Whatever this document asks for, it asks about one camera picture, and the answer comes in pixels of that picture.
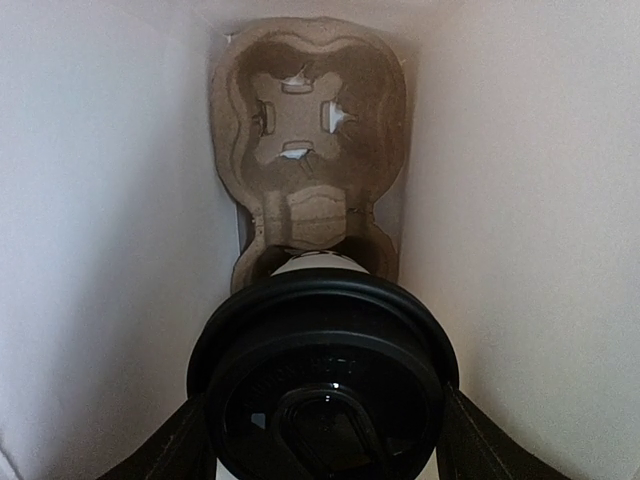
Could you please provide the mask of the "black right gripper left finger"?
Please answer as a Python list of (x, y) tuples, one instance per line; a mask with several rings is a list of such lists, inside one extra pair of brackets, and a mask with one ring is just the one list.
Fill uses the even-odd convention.
[(133, 454), (99, 479), (209, 479), (204, 400), (203, 394), (188, 398)]

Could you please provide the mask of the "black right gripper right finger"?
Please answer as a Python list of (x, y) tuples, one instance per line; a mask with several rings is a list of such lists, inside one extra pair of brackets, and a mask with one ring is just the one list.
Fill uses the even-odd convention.
[(517, 444), (467, 396), (451, 386), (445, 388), (439, 477), (443, 480), (568, 480)]

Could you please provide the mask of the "brown paper bag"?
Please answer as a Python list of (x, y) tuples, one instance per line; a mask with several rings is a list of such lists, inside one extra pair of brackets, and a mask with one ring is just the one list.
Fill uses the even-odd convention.
[(464, 392), (573, 478), (637, 478), (635, 1), (3, 2), (2, 477), (97, 477), (182, 403), (240, 248), (208, 69), (278, 16), (398, 53), (411, 153), (377, 214)]

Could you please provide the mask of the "brown cardboard cup carrier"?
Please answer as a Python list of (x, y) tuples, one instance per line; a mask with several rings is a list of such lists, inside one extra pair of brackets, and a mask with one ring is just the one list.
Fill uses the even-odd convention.
[(209, 99), (217, 173), (253, 226), (233, 290), (290, 251), (334, 250), (397, 278), (374, 207), (407, 156), (406, 84), (373, 29), (327, 17), (251, 22), (223, 52)]

